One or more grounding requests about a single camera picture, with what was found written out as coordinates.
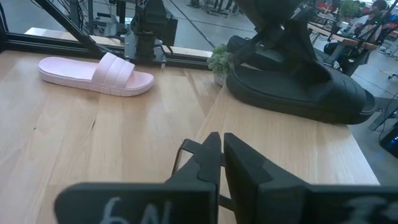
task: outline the wooden table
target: wooden table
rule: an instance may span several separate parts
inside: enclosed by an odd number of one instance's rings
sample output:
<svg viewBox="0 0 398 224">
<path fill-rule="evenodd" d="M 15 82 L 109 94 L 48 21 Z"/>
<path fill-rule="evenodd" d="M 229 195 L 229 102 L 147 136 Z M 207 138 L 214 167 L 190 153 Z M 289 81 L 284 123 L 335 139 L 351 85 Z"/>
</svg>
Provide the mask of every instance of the wooden table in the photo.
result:
<svg viewBox="0 0 398 224">
<path fill-rule="evenodd" d="M 210 71 L 137 66 L 155 76 L 148 92 L 105 95 L 43 82 L 48 56 L 0 54 L 0 223 L 55 223 L 55 197 L 78 182 L 167 180 L 221 89 Z"/>
<path fill-rule="evenodd" d="M 372 169 L 347 125 L 332 125 L 268 111 L 236 100 L 224 87 L 196 136 L 203 142 L 212 132 L 231 132 L 272 162 L 311 184 L 377 185 Z M 191 155 L 184 152 L 180 167 Z M 221 194 L 229 197 L 224 169 Z M 220 207 L 219 224 L 236 223 Z"/>
<path fill-rule="evenodd" d="M 155 85 L 123 98 L 43 82 L 47 56 L 0 54 L 0 223 L 55 223 L 54 198 L 78 182 L 163 182 L 182 141 L 210 131 L 235 133 L 311 183 L 378 184 L 347 126 L 245 105 L 209 71 L 137 66 Z M 220 223 L 233 214 L 221 208 Z"/>
<path fill-rule="evenodd" d="M 308 28 L 314 30 L 315 32 L 319 32 L 320 34 L 330 36 L 330 31 L 323 29 L 322 27 L 317 26 L 316 24 L 312 24 L 311 22 L 308 23 Z M 333 34 L 331 36 L 332 39 L 337 40 L 338 42 L 349 45 L 349 46 L 357 46 L 359 42 L 354 39 L 350 39 L 347 37 L 342 37 L 340 35 Z M 363 47 L 368 50 L 374 50 L 377 49 L 377 45 L 371 44 L 371 43 L 363 43 Z"/>
</svg>

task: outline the floor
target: floor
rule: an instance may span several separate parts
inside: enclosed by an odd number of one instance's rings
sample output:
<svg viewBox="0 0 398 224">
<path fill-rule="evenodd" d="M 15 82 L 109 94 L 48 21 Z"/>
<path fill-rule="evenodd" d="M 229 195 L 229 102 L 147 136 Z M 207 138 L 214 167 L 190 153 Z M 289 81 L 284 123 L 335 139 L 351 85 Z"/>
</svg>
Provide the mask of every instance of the floor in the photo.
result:
<svg viewBox="0 0 398 224">
<path fill-rule="evenodd" d="M 7 22 L 11 32 L 24 33 L 31 27 L 39 27 L 54 30 L 63 30 L 44 10 L 34 6 L 26 0 L 0 0 L 7 16 Z M 106 5 L 106 0 L 94 0 L 94 11 L 116 13 L 116 8 Z M 212 50 L 213 46 L 227 43 L 232 35 L 241 37 L 253 37 L 254 26 L 242 15 L 211 16 L 202 9 L 194 9 L 187 4 L 189 0 L 164 0 L 166 8 L 178 18 L 177 36 L 175 45 L 191 49 Z M 54 4 L 62 9 L 58 0 Z M 127 16 L 134 14 L 134 5 L 127 4 Z M 315 47 L 322 49 L 324 42 L 318 41 Z M 398 72 L 394 58 L 389 58 L 375 50 L 367 65 L 360 66 L 353 78 L 374 96 L 392 98 L 397 92 L 398 79 L 388 80 L 387 75 L 379 71 Z M 383 185 L 398 184 L 398 160 L 382 149 L 378 144 L 381 130 L 372 132 L 369 124 L 377 117 L 376 113 L 369 121 L 350 126 L 350 130 L 362 149 L 366 159 L 374 173 Z M 395 121 L 386 124 L 385 132 L 391 128 Z"/>
</svg>

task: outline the desk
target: desk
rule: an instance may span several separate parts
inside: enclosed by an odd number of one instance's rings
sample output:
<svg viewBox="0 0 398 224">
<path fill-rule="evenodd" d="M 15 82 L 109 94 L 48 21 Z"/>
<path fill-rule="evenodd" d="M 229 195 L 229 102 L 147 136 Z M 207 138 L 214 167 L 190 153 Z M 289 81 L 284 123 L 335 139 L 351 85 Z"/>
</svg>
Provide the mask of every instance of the desk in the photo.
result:
<svg viewBox="0 0 398 224">
<path fill-rule="evenodd" d="M 330 36 L 330 31 L 325 30 L 322 27 L 319 27 L 319 26 L 317 26 L 315 24 L 312 24 L 311 22 L 308 23 L 308 28 L 314 30 L 315 32 L 319 32 L 319 33 L 321 33 L 323 35 Z M 349 45 L 349 46 L 357 46 L 359 44 L 359 42 L 357 40 L 350 39 L 350 38 L 347 38 L 347 37 L 342 37 L 342 36 L 336 35 L 336 34 L 333 34 L 331 36 L 331 38 L 337 40 L 340 43 L 343 43 L 343 44 Z M 367 42 L 365 42 L 363 44 L 363 47 L 365 49 L 368 49 L 368 50 L 377 49 L 377 45 L 371 44 L 371 43 L 367 43 Z"/>
<path fill-rule="evenodd" d="M 379 184 L 346 125 L 331 125 L 268 111 L 236 100 L 224 87 L 196 141 L 212 131 L 232 132 L 272 162 L 312 184 Z M 182 164 L 190 154 L 183 152 Z M 224 169 L 221 194 L 229 197 Z M 219 224 L 236 223 L 220 207 Z"/>
<path fill-rule="evenodd" d="M 155 84 L 122 98 L 43 82 L 47 56 L 0 54 L 0 223 L 55 223 L 54 198 L 78 182 L 163 182 L 183 139 L 210 131 L 232 131 L 311 183 L 378 184 L 346 126 L 254 108 L 226 88 L 218 95 L 209 71 L 137 66 Z M 221 209 L 220 220 L 233 214 Z"/>
<path fill-rule="evenodd" d="M 330 32 L 328 30 L 325 30 L 322 27 L 312 24 L 311 22 L 308 23 L 308 28 L 314 30 L 315 32 L 318 32 L 319 34 L 323 34 L 328 37 L 330 36 Z M 356 47 L 359 44 L 357 40 L 350 39 L 347 37 L 342 37 L 336 34 L 333 34 L 331 38 L 337 40 L 340 43 L 335 49 L 335 51 L 332 53 L 332 55 L 324 61 L 326 64 L 329 64 L 331 66 L 335 64 L 337 58 L 343 53 L 346 46 Z M 377 49 L 377 45 L 368 42 L 363 43 L 362 47 L 364 48 L 364 50 L 362 50 L 362 52 L 359 54 L 358 58 L 354 61 L 354 64 L 352 64 L 350 70 L 346 73 L 346 75 L 352 76 L 352 74 L 360 65 L 366 63 L 366 59 L 369 56 L 370 52 L 372 50 Z"/>
</svg>

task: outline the person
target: person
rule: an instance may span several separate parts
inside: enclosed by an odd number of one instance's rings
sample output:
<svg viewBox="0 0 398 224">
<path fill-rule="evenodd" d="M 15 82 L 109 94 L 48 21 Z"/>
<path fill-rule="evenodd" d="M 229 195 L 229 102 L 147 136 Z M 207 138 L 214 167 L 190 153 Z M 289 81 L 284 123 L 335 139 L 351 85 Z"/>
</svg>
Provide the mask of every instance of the person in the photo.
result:
<svg viewBox="0 0 398 224">
<path fill-rule="evenodd" d="M 381 13 L 387 8 L 387 2 L 385 0 L 376 0 L 373 5 L 372 5 L 372 11 L 375 11 L 376 14 Z M 366 21 L 371 20 L 374 18 L 374 14 L 370 14 L 368 16 L 363 16 L 360 18 L 354 18 L 351 20 L 351 23 L 353 25 L 352 29 L 349 31 L 350 33 L 353 33 L 356 28 L 364 25 Z M 374 28 L 375 25 L 367 25 L 364 27 L 361 31 L 361 34 L 359 35 L 362 39 L 366 40 L 368 37 L 371 35 L 372 32 L 369 32 L 371 29 Z M 381 31 L 381 26 L 378 28 L 378 30 L 374 33 L 374 35 L 371 37 L 370 42 L 375 42 L 377 38 L 380 35 Z M 326 46 L 323 49 L 323 52 L 332 55 L 332 53 L 335 51 L 339 43 L 329 43 L 326 44 Z M 356 50 L 356 47 L 351 47 L 351 46 L 346 46 L 346 48 L 343 50 L 343 53 L 337 58 L 337 62 L 340 65 L 340 68 L 342 69 L 343 73 L 347 73 L 352 62 L 350 62 L 350 59 L 357 59 L 359 56 L 359 51 Z"/>
</svg>

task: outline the metal frame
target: metal frame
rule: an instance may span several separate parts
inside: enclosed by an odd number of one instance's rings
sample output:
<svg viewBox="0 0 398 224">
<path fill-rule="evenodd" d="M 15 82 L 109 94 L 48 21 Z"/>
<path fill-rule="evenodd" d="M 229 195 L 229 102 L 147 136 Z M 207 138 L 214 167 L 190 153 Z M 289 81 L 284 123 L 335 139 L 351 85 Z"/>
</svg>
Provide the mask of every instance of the metal frame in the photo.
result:
<svg viewBox="0 0 398 224">
<path fill-rule="evenodd" d="M 97 44 L 82 31 L 49 0 L 35 0 L 57 22 L 59 22 L 78 42 L 72 40 L 53 39 L 33 35 L 16 34 L 6 30 L 6 21 L 0 17 L 0 52 L 15 50 L 38 54 L 61 55 L 68 57 L 101 59 L 106 52 L 124 58 L 124 47 Z M 166 54 L 165 65 L 171 67 L 195 68 L 208 70 L 207 58 L 182 54 Z M 153 65 L 143 59 L 130 59 L 136 65 Z"/>
<path fill-rule="evenodd" d="M 379 104 L 379 107 L 383 110 L 383 112 L 369 125 L 369 129 L 371 131 L 375 131 L 378 127 L 382 126 L 388 119 L 396 118 L 394 114 L 398 110 L 398 100 L 395 100 L 394 98 L 376 98 L 376 103 Z"/>
</svg>

